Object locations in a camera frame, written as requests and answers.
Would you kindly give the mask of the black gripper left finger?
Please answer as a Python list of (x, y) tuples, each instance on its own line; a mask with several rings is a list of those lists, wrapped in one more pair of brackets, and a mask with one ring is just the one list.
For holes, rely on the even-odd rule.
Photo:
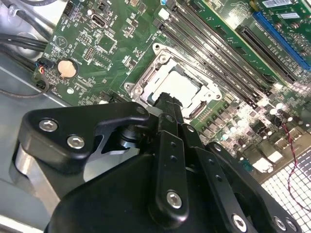
[(134, 157), (154, 158), (150, 216), (164, 229), (177, 228), (189, 207), (184, 143), (172, 106), (163, 93), (153, 113), (135, 102), (30, 111), (18, 134), (18, 156), (31, 160), (25, 176), (53, 215), (68, 193), (105, 173), (84, 179), (96, 150), (138, 147)]

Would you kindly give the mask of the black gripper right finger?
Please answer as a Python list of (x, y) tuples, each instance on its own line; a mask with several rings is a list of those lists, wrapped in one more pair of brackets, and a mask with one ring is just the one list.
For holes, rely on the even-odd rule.
[(300, 233), (297, 221), (220, 144), (204, 146), (197, 131), (182, 119), (182, 104), (173, 98), (174, 115), (186, 144), (186, 156), (210, 192), (210, 215), (218, 233)]

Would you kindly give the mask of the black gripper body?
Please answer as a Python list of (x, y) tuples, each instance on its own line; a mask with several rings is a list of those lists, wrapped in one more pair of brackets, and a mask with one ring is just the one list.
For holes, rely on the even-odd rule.
[[(150, 216), (154, 158), (138, 156), (68, 193), (56, 207), (48, 233), (163, 233)], [(190, 213), (177, 233), (223, 233), (225, 227), (204, 177), (187, 171)]]

